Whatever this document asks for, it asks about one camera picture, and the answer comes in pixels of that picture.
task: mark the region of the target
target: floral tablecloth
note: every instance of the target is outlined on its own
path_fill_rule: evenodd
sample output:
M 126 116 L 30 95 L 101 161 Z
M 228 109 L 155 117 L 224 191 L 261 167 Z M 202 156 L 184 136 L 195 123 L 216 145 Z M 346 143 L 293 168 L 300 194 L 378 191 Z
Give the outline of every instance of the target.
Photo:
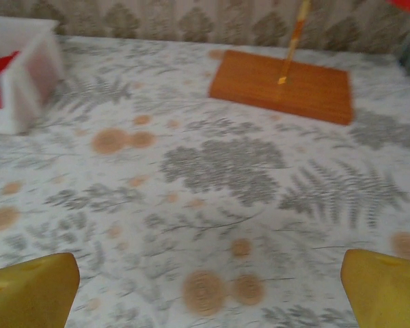
M 297 53 L 351 72 L 343 127 L 207 98 L 228 46 L 61 45 L 68 79 L 48 113 L 0 136 L 0 267 L 71 251 L 68 328 L 357 327 L 344 252 L 410 258 L 410 81 L 393 57 Z M 238 238 L 253 247 L 243 261 Z M 197 317 L 181 286 L 199 269 L 255 273 L 266 296 Z

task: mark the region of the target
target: wallpaper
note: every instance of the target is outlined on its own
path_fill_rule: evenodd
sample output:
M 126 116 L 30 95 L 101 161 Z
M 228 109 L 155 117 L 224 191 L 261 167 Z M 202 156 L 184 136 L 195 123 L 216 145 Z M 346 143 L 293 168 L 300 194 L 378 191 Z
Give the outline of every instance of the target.
M 51 18 L 74 36 L 286 46 L 295 0 L 0 0 L 0 15 Z M 301 48 L 389 53 L 410 14 L 386 0 L 313 0 Z

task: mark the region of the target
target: white container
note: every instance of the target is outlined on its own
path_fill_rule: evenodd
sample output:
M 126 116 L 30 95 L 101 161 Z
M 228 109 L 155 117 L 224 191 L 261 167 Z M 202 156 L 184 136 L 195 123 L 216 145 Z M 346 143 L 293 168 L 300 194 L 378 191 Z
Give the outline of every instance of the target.
M 0 74 L 1 134 L 27 131 L 64 79 L 56 26 L 53 20 L 0 17 L 0 58 L 20 51 Z

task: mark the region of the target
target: table surface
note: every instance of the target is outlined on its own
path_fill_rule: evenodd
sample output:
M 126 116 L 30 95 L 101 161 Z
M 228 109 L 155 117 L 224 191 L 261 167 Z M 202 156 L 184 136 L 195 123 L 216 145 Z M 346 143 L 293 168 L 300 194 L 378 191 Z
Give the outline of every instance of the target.
M 357 327 L 344 252 L 394 254 L 410 232 L 410 80 L 393 57 L 297 53 L 351 73 L 343 127 L 207 98 L 229 46 L 61 44 L 68 79 L 51 109 L 0 136 L 0 267 L 73 252 L 68 328 Z M 252 244 L 244 260 L 238 238 Z M 197 317 L 181 293 L 195 270 L 226 284 L 254 273 L 265 298 Z

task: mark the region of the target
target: orange wooden block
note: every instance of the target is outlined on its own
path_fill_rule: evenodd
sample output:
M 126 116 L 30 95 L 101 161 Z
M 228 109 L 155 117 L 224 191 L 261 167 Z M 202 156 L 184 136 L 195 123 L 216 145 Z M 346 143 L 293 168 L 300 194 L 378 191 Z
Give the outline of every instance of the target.
M 348 72 L 293 62 L 278 85 L 284 60 L 226 51 L 210 97 L 349 125 L 353 108 Z

